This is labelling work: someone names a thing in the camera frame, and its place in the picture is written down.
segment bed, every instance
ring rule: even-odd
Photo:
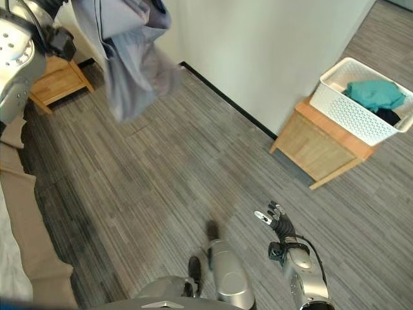
[[[17,117],[0,138],[0,298],[76,309],[73,267],[54,251],[35,200],[35,176],[25,174],[17,153],[24,124]]]

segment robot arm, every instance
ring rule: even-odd
[[[0,9],[0,121],[9,124],[24,108],[30,88],[46,67],[45,55],[71,60],[73,36],[54,28],[54,18],[67,0],[17,0]]]
[[[270,216],[259,211],[254,214],[269,225],[279,238],[279,242],[270,243],[268,255],[271,260],[276,260],[281,264],[285,277],[290,281],[290,291],[297,309],[334,310],[328,296],[327,281],[317,252],[321,271],[318,270],[317,263],[311,259],[309,248],[297,242],[298,238],[306,239],[296,235],[294,226],[283,208],[274,201],[269,207],[271,208],[268,211]]]

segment wooden stool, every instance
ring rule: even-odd
[[[279,149],[315,179],[316,189],[369,158],[371,147],[332,121],[309,103],[299,103],[270,153]]]
[[[29,98],[46,113],[51,114],[47,106],[83,87],[93,92],[93,87],[72,61],[58,57],[47,57],[46,70],[30,90]]]

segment black cloth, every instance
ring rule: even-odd
[[[393,110],[389,110],[387,108],[379,108],[376,115],[392,126],[400,121],[400,117]]]

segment teal cloth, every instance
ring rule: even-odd
[[[406,98],[395,83],[385,80],[349,83],[344,95],[373,113],[379,109],[395,109],[401,106]]]

